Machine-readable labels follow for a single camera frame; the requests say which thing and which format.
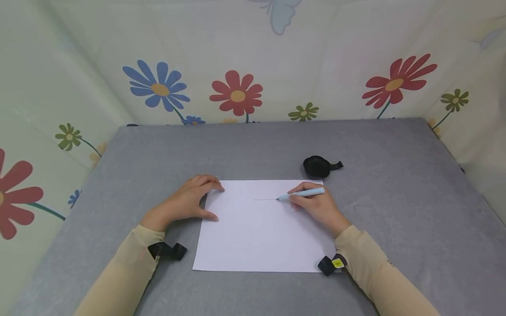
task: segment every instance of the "hand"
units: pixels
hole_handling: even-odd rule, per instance
[[[302,182],[288,193],[321,187],[324,186],[311,182]],[[310,197],[290,195],[290,201],[305,208],[316,221],[329,230],[334,238],[337,238],[346,228],[351,226],[350,221],[339,211],[327,188],[325,188],[325,193]]]
[[[218,221],[215,214],[203,210],[199,206],[200,199],[212,189],[220,192],[225,190],[215,176],[196,175],[186,181],[179,190],[160,205],[147,212],[141,225],[157,232],[165,232],[168,225],[178,219],[200,217]]]

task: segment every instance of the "sleeve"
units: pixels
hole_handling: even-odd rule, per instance
[[[158,261],[148,246],[163,241],[164,232],[138,225],[120,245],[74,316],[133,315]]]
[[[381,316],[438,316],[424,295],[395,268],[366,232],[348,227],[335,239],[346,269]]]

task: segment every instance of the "black object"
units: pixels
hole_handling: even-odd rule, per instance
[[[175,244],[174,247],[171,247],[164,242],[159,242],[148,246],[148,251],[153,256],[153,259],[169,256],[172,259],[180,261],[183,259],[187,249],[180,244]]]
[[[338,170],[344,167],[342,162],[331,164],[320,156],[306,158],[302,165],[308,176],[316,179],[326,178],[331,170]]]
[[[348,265],[348,263],[346,262],[346,259],[338,253],[335,254],[335,256],[332,260],[336,260],[338,258],[341,259],[341,261],[343,262],[343,264],[345,266]],[[321,259],[320,263],[318,264],[318,268],[320,269],[320,271],[323,272],[323,274],[326,277],[333,274],[336,269],[335,266],[332,264],[332,260],[330,260],[329,257],[325,256],[325,257],[323,257],[323,259]]]

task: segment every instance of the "butterfly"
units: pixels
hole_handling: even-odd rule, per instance
[[[267,8],[267,14],[271,14],[271,27],[276,35],[283,35],[284,30],[290,25],[291,19],[295,15],[295,7],[302,0],[248,0],[255,3],[267,3],[261,7]]]

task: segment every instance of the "black balloon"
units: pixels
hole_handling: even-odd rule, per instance
[[[331,170],[338,170],[343,167],[342,162],[331,164],[323,157],[311,156],[306,158],[303,163],[304,170],[310,178],[323,179],[328,177]]]

